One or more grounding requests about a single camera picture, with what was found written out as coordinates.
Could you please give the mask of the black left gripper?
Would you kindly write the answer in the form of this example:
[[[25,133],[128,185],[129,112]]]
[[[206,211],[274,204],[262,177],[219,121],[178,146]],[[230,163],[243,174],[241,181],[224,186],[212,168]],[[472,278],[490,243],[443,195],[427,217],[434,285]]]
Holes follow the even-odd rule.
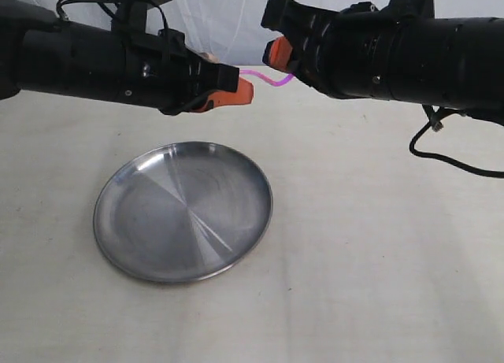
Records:
[[[245,106],[253,99],[254,85],[238,68],[219,63],[211,53],[194,52],[182,32],[162,29],[124,40],[125,104],[178,115]]]

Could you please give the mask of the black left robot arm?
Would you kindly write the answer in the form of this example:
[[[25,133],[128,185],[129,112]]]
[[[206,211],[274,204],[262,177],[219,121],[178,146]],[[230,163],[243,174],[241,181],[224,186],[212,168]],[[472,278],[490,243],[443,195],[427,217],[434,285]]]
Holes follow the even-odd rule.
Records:
[[[48,10],[1,0],[1,96],[22,90],[159,110],[204,113],[252,102],[239,70],[186,46],[164,24],[146,31],[164,0],[58,0]]]

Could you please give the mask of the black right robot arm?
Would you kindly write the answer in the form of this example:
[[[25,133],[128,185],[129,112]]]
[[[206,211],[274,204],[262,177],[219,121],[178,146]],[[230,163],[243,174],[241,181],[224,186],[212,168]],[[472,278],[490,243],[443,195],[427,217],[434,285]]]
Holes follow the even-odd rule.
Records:
[[[291,46],[285,63],[267,46],[264,63],[330,98],[503,115],[500,18],[436,19],[412,6],[377,9],[371,2],[334,11],[268,0],[261,26]]]

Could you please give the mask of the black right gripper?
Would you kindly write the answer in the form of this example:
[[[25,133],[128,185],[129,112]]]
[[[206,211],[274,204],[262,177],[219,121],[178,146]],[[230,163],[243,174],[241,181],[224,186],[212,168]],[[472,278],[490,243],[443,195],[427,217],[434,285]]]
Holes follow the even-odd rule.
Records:
[[[261,26],[280,33],[262,61],[337,99],[390,100],[387,65],[394,20],[371,2],[340,12],[295,0],[268,0]]]

